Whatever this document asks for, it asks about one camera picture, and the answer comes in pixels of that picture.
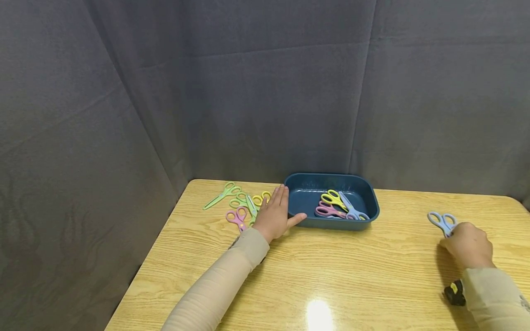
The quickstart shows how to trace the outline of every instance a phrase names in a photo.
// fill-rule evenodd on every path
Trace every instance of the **purple scissors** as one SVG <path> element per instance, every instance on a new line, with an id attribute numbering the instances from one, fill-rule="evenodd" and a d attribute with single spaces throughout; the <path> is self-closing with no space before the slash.
<path id="1" fill-rule="evenodd" d="M 230 219 L 230 217 L 228 217 L 229 215 L 232 215 L 234 217 L 234 219 Z M 237 228 L 239 229 L 239 232 L 243 232 L 244 230 L 246 230 L 246 225 L 245 225 L 245 217 L 246 217 L 246 209 L 245 207 L 241 206 L 241 207 L 237 207 L 237 209 L 235 211 L 233 210 L 228 210 L 226 212 L 226 220 L 230 223 L 233 223 L 233 224 L 237 224 Z"/>
<path id="2" fill-rule="evenodd" d="M 346 218 L 345 213 L 343 213 L 342 211 L 338 211 L 332 205 L 330 205 L 329 203 L 323 202 L 322 200 L 319 201 L 319 205 L 315 209 L 315 214 L 317 214 L 318 216 L 324 216 L 324 217 Z"/>

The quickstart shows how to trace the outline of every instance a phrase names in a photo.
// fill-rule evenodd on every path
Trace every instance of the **right hand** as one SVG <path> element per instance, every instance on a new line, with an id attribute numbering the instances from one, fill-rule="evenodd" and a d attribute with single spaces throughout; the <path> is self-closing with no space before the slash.
<path id="1" fill-rule="evenodd" d="M 270 201 L 263 199 L 253 228 L 258 230 L 268 243 L 281 237 L 285 231 L 307 217 L 306 214 L 299 213 L 287 219 L 288 206 L 289 188 L 283 184 L 275 188 Z"/>
<path id="2" fill-rule="evenodd" d="M 495 268 L 493 245 L 486 232 L 471 223 L 459 223 L 454 228 L 453 235 L 442 239 L 440 245 L 465 269 Z"/>

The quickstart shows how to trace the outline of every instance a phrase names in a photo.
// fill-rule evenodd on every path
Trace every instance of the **light blue scissors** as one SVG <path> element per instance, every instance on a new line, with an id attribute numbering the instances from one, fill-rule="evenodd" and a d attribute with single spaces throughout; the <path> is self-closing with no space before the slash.
<path id="1" fill-rule="evenodd" d="M 354 205 L 351 204 L 350 200 L 348 200 L 344 193 L 339 191 L 339 196 L 342 202 L 346 205 L 346 208 L 348 208 L 346 219 L 354 219 L 359 221 L 367 221 L 370 219 L 367 214 L 355 209 Z"/>
<path id="2" fill-rule="evenodd" d="M 432 211 L 427 213 L 427 218 L 432 224 L 436 225 L 444 232 L 446 238 L 449 238 L 453 234 L 453 229 L 458 224 L 456 218 L 451 214 L 440 215 L 437 212 Z"/>

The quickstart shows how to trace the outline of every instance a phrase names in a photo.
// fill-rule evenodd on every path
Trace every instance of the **finger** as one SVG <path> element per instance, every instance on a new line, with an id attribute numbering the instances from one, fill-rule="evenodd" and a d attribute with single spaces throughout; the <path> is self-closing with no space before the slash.
<path id="1" fill-rule="evenodd" d="M 275 188 L 274 194 L 272 195 L 272 198 L 270 199 L 270 202 L 272 203 L 272 205 L 280 205 L 281 196 L 283 193 L 284 193 L 283 184 Z"/>
<path id="2" fill-rule="evenodd" d="M 296 214 L 287 220 L 287 228 L 290 229 L 307 218 L 305 213 Z"/>
<path id="3" fill-rule="evenodd" d="M 276 199 L 276 195 L 278 195 L 278 188 L 274 189 L 274 192 L 272 193 L 272 196 L 270 197 L 269 205 L 274 204 L 274 199 Z"/>
<path id="4" fill-rule="evenodd" d="M 289 188 L 284 186 L 284 194 L 281 196 L 280 205 L 287 208 L 289 205 Z"/>

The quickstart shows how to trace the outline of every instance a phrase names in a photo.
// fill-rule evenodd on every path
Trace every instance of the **beige sleeve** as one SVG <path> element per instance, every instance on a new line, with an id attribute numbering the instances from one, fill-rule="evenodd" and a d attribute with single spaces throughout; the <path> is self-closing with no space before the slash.
<path id="1" fill-rule="evenodd" d="M 530 330 L 530 306 L 500 269 L 466 269 L 462 277 L 468 310 L 482 331 Z"/>
<path id="2" fill-rule="evenodd" d="M 246 277 L 268 251 L 269 244 L 259 231 L 243 231 L 184 294 L 162 331 L 215 330 Z"/>

